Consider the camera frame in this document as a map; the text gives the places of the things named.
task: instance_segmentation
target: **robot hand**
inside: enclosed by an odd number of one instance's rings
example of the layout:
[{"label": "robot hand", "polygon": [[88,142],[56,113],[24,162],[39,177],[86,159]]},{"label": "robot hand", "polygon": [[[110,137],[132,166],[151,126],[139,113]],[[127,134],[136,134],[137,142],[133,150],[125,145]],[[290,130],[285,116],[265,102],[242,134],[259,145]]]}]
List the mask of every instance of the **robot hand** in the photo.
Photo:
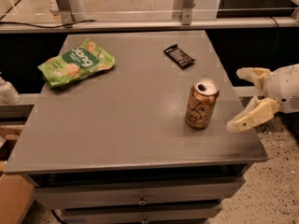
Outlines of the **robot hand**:
[{"label": "robot hand", "polygon": [[229,132],[248,130],[272,119],[280,111],[299,112],[299,64],[281,67],[274,72],[265,68],[242,68],[237,75],[262,91],[264,99],[251,99],[243,112],[227,122]]}]

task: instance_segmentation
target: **speckled floor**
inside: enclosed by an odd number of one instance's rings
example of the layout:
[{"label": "speckled floor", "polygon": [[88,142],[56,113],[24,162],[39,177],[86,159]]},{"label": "speckled floor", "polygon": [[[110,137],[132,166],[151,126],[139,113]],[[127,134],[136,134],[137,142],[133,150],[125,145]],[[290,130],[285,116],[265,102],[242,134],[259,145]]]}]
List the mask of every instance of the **speckled floor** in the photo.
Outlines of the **speckled floor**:
[{"label": "speckled floor", "polygon": [[[251,166],[245,185],[222,202],[211,224],[299,224],[299,145],[289,118],[276,115],[256,131],[269,161]],[[50,210],[33,203],[22,224],[57,223]]]}]

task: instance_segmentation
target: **gold can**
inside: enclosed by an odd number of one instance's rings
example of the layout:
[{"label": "gold can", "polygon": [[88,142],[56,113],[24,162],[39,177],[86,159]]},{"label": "gold can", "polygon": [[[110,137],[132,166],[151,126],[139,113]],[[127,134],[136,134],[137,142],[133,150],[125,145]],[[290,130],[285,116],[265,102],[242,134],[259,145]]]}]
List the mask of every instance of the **gold can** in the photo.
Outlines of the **gold can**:
[{"label": "gold can", "polygon": [[218,84],[209,78],[197,80],[191,87],[186,110],[186,122],[195,129],[205,129],[212,117]]}]

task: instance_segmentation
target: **table top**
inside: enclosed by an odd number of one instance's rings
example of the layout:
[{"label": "table top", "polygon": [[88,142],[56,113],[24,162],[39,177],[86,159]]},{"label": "table top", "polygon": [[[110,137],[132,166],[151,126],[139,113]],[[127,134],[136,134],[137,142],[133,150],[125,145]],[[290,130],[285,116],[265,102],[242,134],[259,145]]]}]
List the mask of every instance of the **table top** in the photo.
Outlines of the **table top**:
[{"label": "table top", "polygon": [[[61,53],[91,38],[116,64],[67,88],[43,88],[6,166],[7,173],[182,167],[266,161],[256,132],[229,133],[243,110],[205,31],[69,35]],[[181,70],[164,55],[178,46],[195,64]],[[200,77],[220,87],[204,130],[184,118]]]}]

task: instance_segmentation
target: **chip bag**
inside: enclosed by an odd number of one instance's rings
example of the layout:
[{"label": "chip bag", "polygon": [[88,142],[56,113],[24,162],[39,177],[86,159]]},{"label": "chip bag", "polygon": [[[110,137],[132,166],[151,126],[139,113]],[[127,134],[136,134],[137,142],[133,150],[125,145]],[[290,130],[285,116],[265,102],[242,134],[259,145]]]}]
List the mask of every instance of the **chip bag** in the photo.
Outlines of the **chip bag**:
[{"label": "chip bag", "polygon": [[80,47],[53,57],[37,68],[43,73],[48,86],[53,88],[108,70],[114,63],[113,56],[87,38]]}]

